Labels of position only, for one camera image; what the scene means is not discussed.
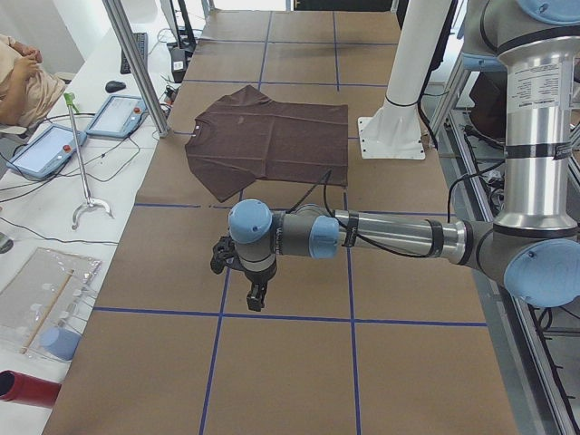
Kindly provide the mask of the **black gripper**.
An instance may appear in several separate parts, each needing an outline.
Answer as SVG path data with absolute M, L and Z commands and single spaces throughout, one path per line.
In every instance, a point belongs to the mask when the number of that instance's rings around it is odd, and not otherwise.
M 259 262 L 240 259 L 246 278 L 252 283 L 246 296 L 247 307 L 250 311 L 262 310 L 265 307 L 265 298 L 268 282 L 276 275 L 277 262 L 274 257 Z

